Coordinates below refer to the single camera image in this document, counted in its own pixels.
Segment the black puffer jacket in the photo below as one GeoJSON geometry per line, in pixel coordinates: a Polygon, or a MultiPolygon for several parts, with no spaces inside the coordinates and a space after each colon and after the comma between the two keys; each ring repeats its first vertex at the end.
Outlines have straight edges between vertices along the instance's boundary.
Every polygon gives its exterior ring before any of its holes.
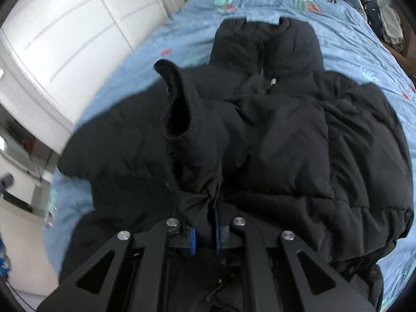
{"type": "MultiPolygon", "coordinates": [[[[59,285],[118,232],[178,218],[167,311],[220,311],[214,211],[281,218],[381,308],[378,261],[414,219],[407,139],[380,88],[324,69],[313,28],[224,20],[209,63],[158,80],[80,127],[58,170],[91,184],[59,285]]],[[[223,311],[234,311],[226,308],[223,311]]]]}

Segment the white wardrobe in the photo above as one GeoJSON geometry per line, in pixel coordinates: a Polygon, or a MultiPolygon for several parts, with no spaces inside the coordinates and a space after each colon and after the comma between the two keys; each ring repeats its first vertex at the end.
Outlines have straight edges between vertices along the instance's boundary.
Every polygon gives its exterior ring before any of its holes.
{"type": "Polygon", "coordinates": [[[18,0],[1,26],[1,105],[62,151],[105,80],[167,16],[162,0],[18,0]]]}

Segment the blue dinosaur print bed cover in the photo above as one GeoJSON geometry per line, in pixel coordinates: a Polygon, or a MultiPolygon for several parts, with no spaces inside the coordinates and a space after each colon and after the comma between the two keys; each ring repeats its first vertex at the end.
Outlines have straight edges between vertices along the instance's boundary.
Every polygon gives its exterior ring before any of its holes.
{"type": "MultiPolygon", "coordinates": [[[[171,59],[181,67],[207,63],[214,34],[224,18],[277,23],[283,16],[313,26],[325,69],[360,84],[380,86],[402,121],[415,177],[415,85],[346,0],[190,0],[114,71],[84,110],[73,133],[117,102],[148,88],[157,79],[152,66],[158,58],[171,59]]],[[[89,182],[66,178],[56,170],[48,209],[47,223],[52,225],[44,230],[44,245],[52,268],[60,275],[73,230],[93,210],[89,182]]],[[[391,311],[415,273],[415,223],[379,265],[384,277],[381,311],[391,311]]]]}

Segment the beige cloth pile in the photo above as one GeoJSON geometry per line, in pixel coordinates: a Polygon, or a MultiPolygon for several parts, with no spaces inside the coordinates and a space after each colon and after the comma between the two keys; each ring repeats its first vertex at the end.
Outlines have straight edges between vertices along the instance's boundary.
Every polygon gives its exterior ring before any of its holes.
{"type": "Polygon", "coordinates": [[[405,39],[398,13],[390,5],[385,5],[380,9],[380,14],[384,41],[396,51],[402,52],[405,39]]]}

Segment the black backpack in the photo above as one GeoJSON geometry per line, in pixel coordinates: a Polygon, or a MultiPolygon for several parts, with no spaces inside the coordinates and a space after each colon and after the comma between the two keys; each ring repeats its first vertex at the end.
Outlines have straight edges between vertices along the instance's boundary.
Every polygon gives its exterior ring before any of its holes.
{"type": "Polygon", "coordinates": [[[365,14],[367,23],[378,38],[382,38],[381,13],[377,0],[360,0],[365,14]]]}

